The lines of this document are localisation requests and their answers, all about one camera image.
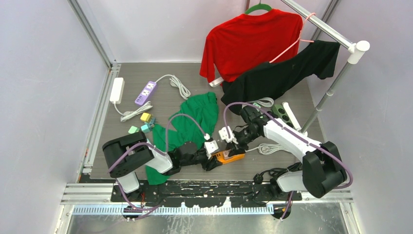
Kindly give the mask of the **teal plug adapter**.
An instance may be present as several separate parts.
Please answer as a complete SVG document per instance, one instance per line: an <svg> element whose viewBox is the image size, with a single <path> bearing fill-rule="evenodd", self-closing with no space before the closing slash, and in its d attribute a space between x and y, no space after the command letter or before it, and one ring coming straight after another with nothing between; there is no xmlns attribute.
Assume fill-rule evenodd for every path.
<svg viewBox="0 0 413 234"><path fill-rule="evenodd" d="M156 118L154 118L154 117L152 117L148 122L147 122L147 124L150 126L150 127L154 127L154 125L155 125L155 123L156 123Z"/></svg>
<svg viewBox="0 0 413 234"><path fill-rule="evenodd" d="M147 134L147 133L149 133L149 132L151 132L151 131L153 130L153 126L152 126L151 124L149 124L149 123L145 123L145 124L143 124L143 125L140 127L140 130L141 130L143 133Z"/></svg>

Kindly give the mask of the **green power strip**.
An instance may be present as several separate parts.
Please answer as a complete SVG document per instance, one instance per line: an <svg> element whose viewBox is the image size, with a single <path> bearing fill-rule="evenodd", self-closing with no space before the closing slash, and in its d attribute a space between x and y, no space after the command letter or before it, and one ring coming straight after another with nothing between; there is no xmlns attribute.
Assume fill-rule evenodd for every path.
<svg viewBox="0 0 413 234"><path fill-rule="evenodd" d="M274 104L271 107L271 111L276 115L276 117L279 117L288 126L295 128L289 115L281 104Z"/></svg>

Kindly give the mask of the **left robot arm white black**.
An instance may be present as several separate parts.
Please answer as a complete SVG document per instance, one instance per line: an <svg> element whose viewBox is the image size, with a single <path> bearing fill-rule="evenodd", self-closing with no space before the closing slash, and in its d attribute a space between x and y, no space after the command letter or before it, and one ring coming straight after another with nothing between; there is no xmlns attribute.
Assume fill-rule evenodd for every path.
<svg viewBox="0 0 413 234"><path fill-rule="evenodd" d="M208 134L202 147L192 141L163 152L147 139L143 132L137 132L110 140L103 144L102 151L109 167L110 177L117 180L124 197L137 201L142 188L135 170L149 166L163 175L174 175L189 165L202 165L206 171L223 165L213 153L218 152L217 141Z"/></svg>

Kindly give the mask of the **light green plug adapter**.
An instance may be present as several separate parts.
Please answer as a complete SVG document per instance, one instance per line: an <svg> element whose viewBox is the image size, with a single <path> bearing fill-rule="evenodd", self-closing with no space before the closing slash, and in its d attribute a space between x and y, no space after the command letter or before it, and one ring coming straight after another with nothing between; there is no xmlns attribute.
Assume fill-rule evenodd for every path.
<svg viewBox="0 0 413 234"><path fill-rule="evenodd" d="M136 127L136 126L131 126L130 128L129 128L129 130L128 130L128 133L129 134L134 134L134 133L136 133L136 132L138 132L139 131L139 128L138 127Z"/></svg>

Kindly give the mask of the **purple power strip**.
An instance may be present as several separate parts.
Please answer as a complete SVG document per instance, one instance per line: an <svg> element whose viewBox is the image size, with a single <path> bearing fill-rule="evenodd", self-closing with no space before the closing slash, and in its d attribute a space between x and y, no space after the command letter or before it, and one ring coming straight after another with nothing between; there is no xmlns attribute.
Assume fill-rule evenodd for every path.
<svg viewBox="0 0 413 234"><path fill-rule="evenodd" d="M143 106L147 101L149 101L151 95L157 88L157 83L155 81L149 81L140 94L135 99L134 103L137 106Z"/></svg>

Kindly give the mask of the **yellow plug adapter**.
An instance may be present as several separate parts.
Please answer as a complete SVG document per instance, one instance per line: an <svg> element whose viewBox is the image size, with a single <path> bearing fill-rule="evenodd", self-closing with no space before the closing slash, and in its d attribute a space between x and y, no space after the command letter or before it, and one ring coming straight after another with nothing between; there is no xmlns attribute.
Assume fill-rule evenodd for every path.
<svg viewBox="0 0 413 234"><path fill-rule="evenodd" d="M152 120L152 114L149 113L142 113L140 120L143 121L144 123L150 123Z"/></svg>

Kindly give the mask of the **orange power strip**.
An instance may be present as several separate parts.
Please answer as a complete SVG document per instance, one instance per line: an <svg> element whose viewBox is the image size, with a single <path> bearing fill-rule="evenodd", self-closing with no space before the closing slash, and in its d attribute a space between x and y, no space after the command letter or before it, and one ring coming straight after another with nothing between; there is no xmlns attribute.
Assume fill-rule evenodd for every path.
<svg viewBox="0 0 413 234"><path fill-rule="evenodd" d="M216 158L218 162L222 164L228 164L237 160L241 160L245 157L245 153L229 156L230 150L220 151L212 154L211 156Z"/></svg>

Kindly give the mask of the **white power strip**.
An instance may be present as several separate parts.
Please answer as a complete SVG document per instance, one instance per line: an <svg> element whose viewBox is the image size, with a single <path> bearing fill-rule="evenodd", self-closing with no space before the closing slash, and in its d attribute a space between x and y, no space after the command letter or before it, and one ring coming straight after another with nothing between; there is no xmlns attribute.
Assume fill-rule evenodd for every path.
<svg viewBox="0 0 413 234"><path fill-rule="evenodd" d="M115 78L110 93L110 102L120 104L123 96L125 81L124 78Z"/></svg>

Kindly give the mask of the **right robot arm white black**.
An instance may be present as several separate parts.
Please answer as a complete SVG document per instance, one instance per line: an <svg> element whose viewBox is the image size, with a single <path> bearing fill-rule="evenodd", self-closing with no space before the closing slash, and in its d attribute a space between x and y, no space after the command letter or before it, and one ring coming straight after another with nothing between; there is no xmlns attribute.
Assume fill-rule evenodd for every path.
<svg viewBox="0 0 413 234"><path fill-rule="evenodd" d="M250 142L264 137L280 144L302 165L298 171L288 170L270 180L274 199L283 200L293 191L306 191L321 198L333 189L343 188L345 181L352 183L353 178L332 142L308 138L271 111L265 112L251 104L241 110L241 117L246 123L241 131L233 131L227 124L219 130L221 140L226 141L230 149L237 153L245 151Z"/></svg>

